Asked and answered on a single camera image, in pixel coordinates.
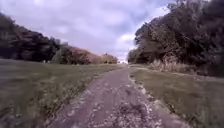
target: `cloud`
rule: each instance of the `cloud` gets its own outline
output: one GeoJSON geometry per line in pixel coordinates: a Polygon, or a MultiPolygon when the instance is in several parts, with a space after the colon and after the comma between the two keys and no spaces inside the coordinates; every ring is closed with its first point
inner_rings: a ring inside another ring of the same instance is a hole
{"type": "Polygon", "coordinates": [[[125,60],[134,33],[166,14],[171,0],[0,0],[0,11],[16,23],[97,54],[125,60]]]}

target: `gray cloud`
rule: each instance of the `gray cloud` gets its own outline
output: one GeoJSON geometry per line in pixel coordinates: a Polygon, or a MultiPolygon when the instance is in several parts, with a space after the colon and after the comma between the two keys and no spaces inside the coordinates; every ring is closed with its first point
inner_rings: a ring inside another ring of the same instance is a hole
{"type": "Polygon", "coordinates": [[[18,24],[97,54],[124,60],[133,34],[164,15],[171,0],[0,0],[0,11],[18,24]]]}

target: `cloudy sky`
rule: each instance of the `cloudy sky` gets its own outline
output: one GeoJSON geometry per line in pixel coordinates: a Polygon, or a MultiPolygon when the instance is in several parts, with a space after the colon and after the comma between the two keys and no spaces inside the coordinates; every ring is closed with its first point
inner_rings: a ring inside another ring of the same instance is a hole
{"type": "Polygon", "coordinates": [[[172,0],[0,0],[0,11],[17,24],[96,54],[125,60],[134,33],[168,12],[172,0]]]}

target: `forest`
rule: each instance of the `forest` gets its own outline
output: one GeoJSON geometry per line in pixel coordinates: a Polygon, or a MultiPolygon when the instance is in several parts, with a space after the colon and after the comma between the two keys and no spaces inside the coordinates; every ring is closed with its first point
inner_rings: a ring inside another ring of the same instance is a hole
{"type": "Polygon", "coordinates": [[[118,61],[110,54],[99,56],[28,30],[1,12],[0,58],[57,64],[112,64],[118,61]]]}
{"type": "Polygon", "coordinates": [[[177,0],[168,14],[144,23],[135,33],[128,62],[185,64],[203,75],[222,75],[224,1],[177,0]]]}

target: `gravel path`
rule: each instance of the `gravel path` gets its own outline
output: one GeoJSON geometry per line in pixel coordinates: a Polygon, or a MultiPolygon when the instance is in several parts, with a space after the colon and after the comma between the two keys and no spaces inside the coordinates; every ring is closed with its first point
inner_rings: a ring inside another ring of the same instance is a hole
{"type": "Polygon", "coordinates": [[[130,72],[112,71],[90,83],[49,128],[190,128],[135,85],[130,72]]]}

